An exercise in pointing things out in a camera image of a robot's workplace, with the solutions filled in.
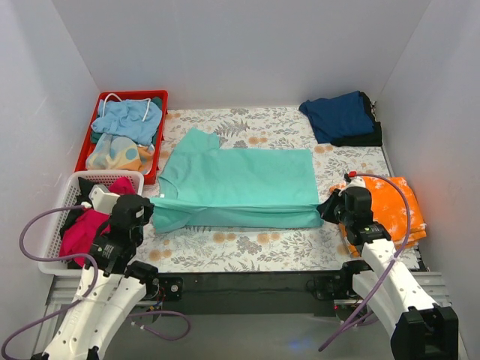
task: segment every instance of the laundry basket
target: laundry basket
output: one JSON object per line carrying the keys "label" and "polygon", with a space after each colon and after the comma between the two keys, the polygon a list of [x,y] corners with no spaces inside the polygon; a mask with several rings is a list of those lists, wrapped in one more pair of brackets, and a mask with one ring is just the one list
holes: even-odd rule
{"label": "laundry basket", "polygon": [[[113,184],[117,179],[126,177],[135,189],[136,193],[141,195],[143,190],[143,175],[137,171],[129,170],[89,170],[75,172],[68,178],[64,192],[60,197],[56,207],[73,206],[77,201],[76,196],[80,195],[78,178],[84,178],[92,182],[104,184],[107,187]],[[43,246],[43,257],[57,257],[59,255],[62,238],[60,229],[67,219],[68,211],[56,212],[52,215],[49,228],[46,232],[46,238]],[[58,276],[80,276],[81,270],[68,269],[66,262],[39,262],[38,267],[45,274]]]}

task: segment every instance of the floral pattern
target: floral pattern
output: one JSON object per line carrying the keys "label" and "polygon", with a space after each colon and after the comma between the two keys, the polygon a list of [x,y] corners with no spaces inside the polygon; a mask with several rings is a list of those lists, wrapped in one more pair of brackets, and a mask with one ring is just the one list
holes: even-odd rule
{"label": "floral pattern", "polygon": [[[389,174],[381,148],[337,148],[318,144],[308,119],[293,107],[170,111],[166,115],[158,167],[191,128],[215,132],[223,148],[310,149],[319,201],[342,182],[345,172]],[[159,196],[158,182],[143,196]],[[417,250],[406,249],[402,261],[417,269]],[[339,227],[316,229],[248,229],[187,226],[156,234],[150,223],[136,258],[161,272],[271,272],[337,270],[352,257]]]}

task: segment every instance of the blue folded cloth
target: blue folded cloth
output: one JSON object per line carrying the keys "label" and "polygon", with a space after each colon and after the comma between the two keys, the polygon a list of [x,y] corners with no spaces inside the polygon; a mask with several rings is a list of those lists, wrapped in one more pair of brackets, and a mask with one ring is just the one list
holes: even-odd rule
{"label": "blue folded cloth", "polygon": [[360,91],[333,99],[307,100],[298,109],[310,120],[319,144],[374,132],[374,121],[365,112]]}
{"label": "blue folded cloth", "polygon": [[97,111],[99,117],[91,124],[93,131],[129,137],[144,146],[152,144],[162,118],[158,106],[148,100],[107,101],[105,113],[104,101],[101,100]]}

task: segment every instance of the white wall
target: white wall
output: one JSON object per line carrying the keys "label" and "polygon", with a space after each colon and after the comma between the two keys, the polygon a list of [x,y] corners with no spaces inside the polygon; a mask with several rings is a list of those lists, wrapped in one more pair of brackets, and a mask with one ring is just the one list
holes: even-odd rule
{"label": "white wall", "polygon": [[377,98],[430,0],[53,0],[102,91],[170,108]]}
{"label": "white wall", "polygon": [[395,173],[427,222],[422,254],[445,278],[480,359],[480,2],[432,1],[378,102]]}
{"label": "white wall", "polygon": [[[0,0],[0,341],[41,317],[51,277],[18,248],[73,172],[98,88],[50,0]],[[28,236],[35,252],[44,226]],[[36,328],[8,350],[32,354]]]}

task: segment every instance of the red cloth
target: red cloth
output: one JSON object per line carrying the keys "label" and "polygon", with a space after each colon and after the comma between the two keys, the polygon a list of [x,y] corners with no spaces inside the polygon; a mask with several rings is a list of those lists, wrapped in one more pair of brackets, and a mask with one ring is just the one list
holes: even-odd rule
{"label": "red cloth", "polygon": [[[108,190],[118,195],[136,194],[130,180],[125,177],[118,178],[109,186]],[[86,209],[85,212],[76,219],[75,224],[65,231],[58,255],[64,257],[71,254],[88,253],[95,240],[98,227],[107,221],[108,217],[109,215],[102,214],[92,208]],[[102,234],[109,230],[110,227],[108,226]],[[76,257],[73,260],[80,266],[85,264],[84,257]]]}

